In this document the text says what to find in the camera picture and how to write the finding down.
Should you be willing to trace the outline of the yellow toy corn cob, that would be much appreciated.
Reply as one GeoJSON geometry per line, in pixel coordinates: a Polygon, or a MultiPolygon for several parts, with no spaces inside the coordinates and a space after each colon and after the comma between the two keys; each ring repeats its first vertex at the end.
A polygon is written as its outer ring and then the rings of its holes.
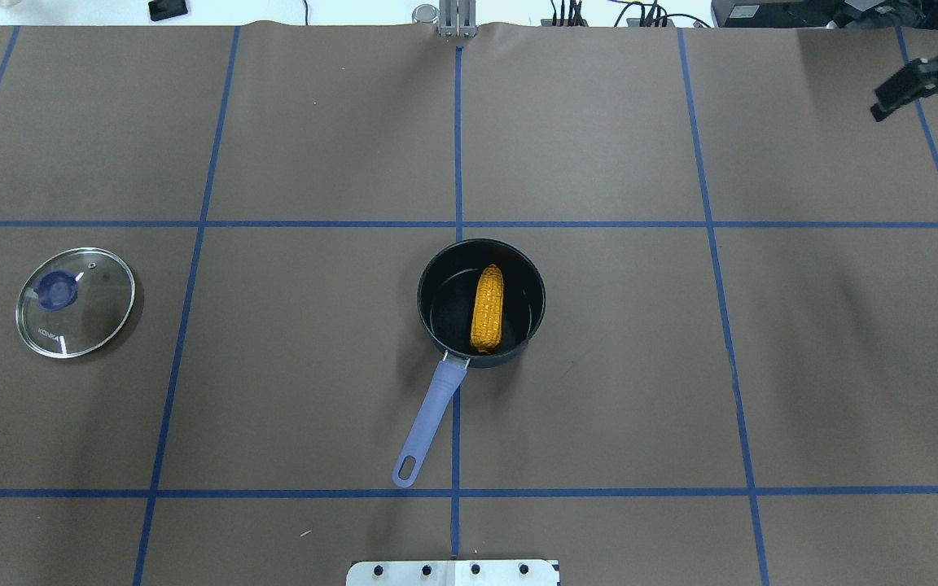
{"type": "Polygon", "coordinates": [[[499,267],[491,264],[481,271],[474,295],[470,326],[470,345],[480,355],[498,350],[503,336],[505,278],[499,267]]]}

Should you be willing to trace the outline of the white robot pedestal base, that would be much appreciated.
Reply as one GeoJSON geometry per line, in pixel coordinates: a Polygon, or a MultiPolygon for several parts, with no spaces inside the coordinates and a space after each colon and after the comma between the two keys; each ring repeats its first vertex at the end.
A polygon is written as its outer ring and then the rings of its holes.
{"type": "Polygon", "coordinates": [[[355,562],[346,585],[561,585],[558,561],[544,559],[355,562]]]}

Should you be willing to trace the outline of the small silver metal cylinder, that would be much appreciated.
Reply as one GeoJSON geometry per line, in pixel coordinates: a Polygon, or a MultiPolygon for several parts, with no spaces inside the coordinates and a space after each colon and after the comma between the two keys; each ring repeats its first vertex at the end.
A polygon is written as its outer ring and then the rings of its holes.
{"type": "Polygon", "coordinates": [[[436,5],[422,3],[412,10],[412,22],[416,24],[435,24],[440,16],[436,5]]]}

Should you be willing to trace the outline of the aluminium frame post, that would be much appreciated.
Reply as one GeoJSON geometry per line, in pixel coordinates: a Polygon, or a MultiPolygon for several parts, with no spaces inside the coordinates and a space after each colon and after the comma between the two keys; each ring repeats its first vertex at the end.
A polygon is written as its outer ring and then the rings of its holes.
{"type": "Polygon", "coordinates": [[[440,37],[472,38],[479,33],[476,22],[476,0],[438,1],[438,34],[440,37]]]}

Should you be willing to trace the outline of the small black square device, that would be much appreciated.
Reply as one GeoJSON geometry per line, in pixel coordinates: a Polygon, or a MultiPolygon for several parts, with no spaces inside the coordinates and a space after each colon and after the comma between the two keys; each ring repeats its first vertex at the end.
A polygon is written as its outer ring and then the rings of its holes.
{"type": "Polygon", "coordinates": [[[151,0],[147,2],[151,22],[159,23],[189,14],[186,0],[151,0]]]}

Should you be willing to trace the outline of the glass pot lid purple knob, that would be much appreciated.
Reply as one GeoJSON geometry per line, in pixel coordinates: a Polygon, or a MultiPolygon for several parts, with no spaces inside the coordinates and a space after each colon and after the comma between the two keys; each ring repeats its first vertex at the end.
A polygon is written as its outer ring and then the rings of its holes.
{"type": "Polygon", "coordinates": [[[45,260],[16,297],[19,337],[38,355],[72,359],[103,348],[133,312],[137,283],[122,257],[97,247],[45,260]]]}

